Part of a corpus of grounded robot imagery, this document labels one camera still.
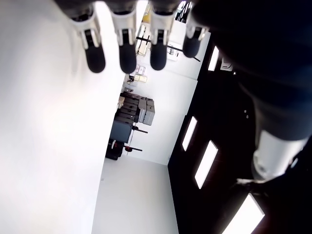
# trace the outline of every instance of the black fingertip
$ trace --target black fingertip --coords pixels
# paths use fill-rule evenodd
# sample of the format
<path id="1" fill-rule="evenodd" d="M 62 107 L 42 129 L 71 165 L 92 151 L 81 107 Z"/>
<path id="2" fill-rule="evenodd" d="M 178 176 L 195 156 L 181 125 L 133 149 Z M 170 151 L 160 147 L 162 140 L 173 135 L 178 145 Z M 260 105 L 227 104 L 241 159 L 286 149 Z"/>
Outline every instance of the black fingertip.
<path id="1" fill-rule="evenodd" d="M 89 47 L 85 50 L 85 53 L 90 71 L 94 73 L 102 72 L 106 65 L 102 44 L 99 47 Z"/>
<path id="2" fill-rule="evenodd" d="M 119 61 L 122 71 L 130 74 L 137 67 L 136 46 L 124 44 L 119 47 Z"/>
<path id="3" fill-rule="evenodd" d="M 199 51 L 199 47 L 200 47 L 200 41 L 196 38 L 188 38 L 187 36 L 185 36 L 184 38 L 184 43 L 183 43 L 183 54 L 188 57 L 188 58 L 194 58 L 198 51 Z"/>
<path id="4" fill-rule="evenodd" d="M 166 61 L 167 46 L 162 43 L 152 45 L 150 58 L 151 67 L 156 71 L 160 71 L 166 66 Z"/>

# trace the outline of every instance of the rectangular light panel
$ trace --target rectangular light panel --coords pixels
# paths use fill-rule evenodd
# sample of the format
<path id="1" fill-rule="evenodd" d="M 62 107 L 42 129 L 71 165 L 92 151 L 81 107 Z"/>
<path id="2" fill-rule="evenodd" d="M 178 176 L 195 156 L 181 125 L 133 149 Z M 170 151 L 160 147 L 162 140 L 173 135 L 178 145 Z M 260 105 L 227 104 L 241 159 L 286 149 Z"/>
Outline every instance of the rectangular light panel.
<path id="1" fill-rule="evenodd" d="M 258 203 L 248 194 L 223 234 L 251 234 L 263 217 L 264 213 Z"/>
<path id="2" fill-rule="evenodd" d="M 218 61 L 218 57 L 219 57 L 219 50 L 215 46 L 214 51 L 213 51 L 213 55 L 211 56 L 211 60 L 209 63 L 208 71 L 214 71 L 215 70 L 215 65 L 216 65 L 216 62 Z"/>
<path id="3" fill-rule="evenodd" d="M 182 142 L 182 146 L 185 151 L 187 150 L 187 147 L 189 146 L 196 124 L 197 124 L 197 120 L 194 117 L 192 117 L 189 127 L 186 131 L 184 140 Z"/>
<path id="4" fill-rule="evenodd" d="M 199 189 L 201 189 L 201 187 L 203 186 L 205 182 L 205 179 L 208 175 L 211 165 L 214 162 L 217 152 L 218 152 L 218 149 L 216 148 L 216 146 L 213 144 L 212 141 L 209 141 L 204 157 L 201 160 L 199 168 L 195 175 L 195 180 Z"/>

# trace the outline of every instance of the white backdrop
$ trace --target white backdrop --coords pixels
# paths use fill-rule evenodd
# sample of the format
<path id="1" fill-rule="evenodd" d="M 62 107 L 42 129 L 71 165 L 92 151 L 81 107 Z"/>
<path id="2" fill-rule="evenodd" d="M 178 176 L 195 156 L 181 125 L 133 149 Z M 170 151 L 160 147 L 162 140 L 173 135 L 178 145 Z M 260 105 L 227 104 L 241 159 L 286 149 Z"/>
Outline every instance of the white backdrop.
<path id="1" fill-rule="evenodd" d="M 97 6 L 106 68 L 96 75 L 53 1 L 0 1 L 1 233 L 91 233 L 124 79 L 108 8 Z"/>
<path id="2" fill-rule="evenodd" d="M 166 166 L 122 156 L 101 178 L 92 234 L 178 234 Z"/>

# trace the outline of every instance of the black pole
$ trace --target black pole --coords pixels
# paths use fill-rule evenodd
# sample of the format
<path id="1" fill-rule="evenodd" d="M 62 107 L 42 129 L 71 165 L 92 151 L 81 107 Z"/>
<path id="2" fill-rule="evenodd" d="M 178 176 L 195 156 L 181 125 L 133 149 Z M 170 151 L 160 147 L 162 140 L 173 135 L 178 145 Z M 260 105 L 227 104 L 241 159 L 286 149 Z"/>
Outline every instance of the black pole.
<path id="1" fill-rule="evenodd" d="M 145 39 L 145 38 L 136 37 L 136 39 L 142 40 L 142 41 L 146 41 L 146 42 L 151 42 L 151 40 L 148 40 L 148 39 Z M 178 51 L 180 51 L 180 52 L 183 53 L 183 50 L 181 50 L 181 49 L 178 49 L 178 48 L 175 48 L 175 47 L 169 46 L 169 45 L 167 45 L 167 47 L 170 48 L 170 49 L 178 50 Z"/>

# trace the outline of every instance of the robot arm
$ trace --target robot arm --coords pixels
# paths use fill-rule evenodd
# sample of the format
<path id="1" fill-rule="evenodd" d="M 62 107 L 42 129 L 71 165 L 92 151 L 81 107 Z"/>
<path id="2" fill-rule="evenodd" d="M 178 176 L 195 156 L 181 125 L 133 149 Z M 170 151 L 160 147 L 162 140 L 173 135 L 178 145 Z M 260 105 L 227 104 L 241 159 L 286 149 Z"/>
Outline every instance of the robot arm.
<path id="1" fill-rule="evenodd" d="M 88 66 L 105 67 L 99 24 L 92 0 L 55 0 L 77 29 Z M 166 47 L 180 0 L 153 0 L 151 66 L 166 65 Z M 120 66 L 136 68 L 136 0 L 107 0 L 119 44 Z M 256 113 L 256 148 L 252 170 L 264 182 L 285 173 L 312 133 L 312 3 L 249 0 L 200 0 L 188 15 L 183 53 L 193 58 L 209 30 L 224 56 L 241 71 L 242 89 Z"/>

